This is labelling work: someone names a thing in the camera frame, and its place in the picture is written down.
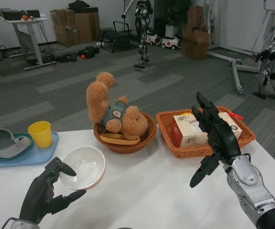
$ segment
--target blue tray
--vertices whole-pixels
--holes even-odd
[[[52,158],[58,139],[58,134],[53,132],[53,144],[50,147],[41,149],[37,147],[36,144],[33,144],[32,148],[26,154],[13,160],[0,161],[0,167],[43,164]]]

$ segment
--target desk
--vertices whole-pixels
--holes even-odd
[[[160,131],[143,150],[120,155],[101,145],[93,130],[59,133],[54,153],[60,159],[81,146],[94,146],[106,158],[106,172],[95,188],[67,209],[46,215],[42,229],[254,229],[226,181],[220,165],[195,188],[190,179],[201,157],[176,158]],[[242,149],[263,174],[275,195],[275,160],[253,141]],[[45,165],[0,168],[0,228],[9,217],[18,217],[32,180]],[[55,196],[72,190],[59,180]]]
[[[28,70],[28,69],[32,69],[32,68],[38,68],[38,67],[42,67],[42,66],[54,63],[54,62],[43,63],[41,53],[40,53],[40,50],[39,50],[39,46],[38,46],[38,41],[37,41],[37,38],[36,38],[34,30],[33,30],[33,26],[32,26],[33,24],[36,24],[38,22],[47,21],[48,20],[47,18],[41,17],[41,18],[35,18],[34,20],[28,19],[27,21],[24,21],[23,19],[16,20],[16,21],[9,21],[9,20],[3,19],[0,16],[0,19],[7,22],[7,23],[11,23],[13,25],[13,28],[14,28],[16,34],[17,34],[19,42],[20,42],[20,35],[19,35],[20,31],[19,31],[19,28],[18,28],[18,24],[26,25],[27,28],[28,28],[29,34],[30,34],[31,39],[32,39],[32,45],[33,45],[33,48],[34,48],[34,52],[35,52],[35,55],[36,55],[37,60],[38,60],[38,65],[24,68],[24,70]]]

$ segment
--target potted plant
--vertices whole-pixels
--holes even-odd
[[[187,13],[191,5],[192,0],[163,0],[165,36],[175,37],[179,26],[183,22],[187,22]]]

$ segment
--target orange ball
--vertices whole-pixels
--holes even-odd
[[[22,18],[23,18],[24,21],[28,21],[28,16],[27,15],[23,15]]]

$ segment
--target teddy bear shirt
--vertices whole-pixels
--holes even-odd
[[[122,118],[124,116],[125,110],[127,109],[127,105],[123,102],[117,102],[115,104],[111,104],[107,110],[106,114],[100,121],[103,126],[107,125],[107,122],[111,119],[119,119],[119,121],[122,121]]]

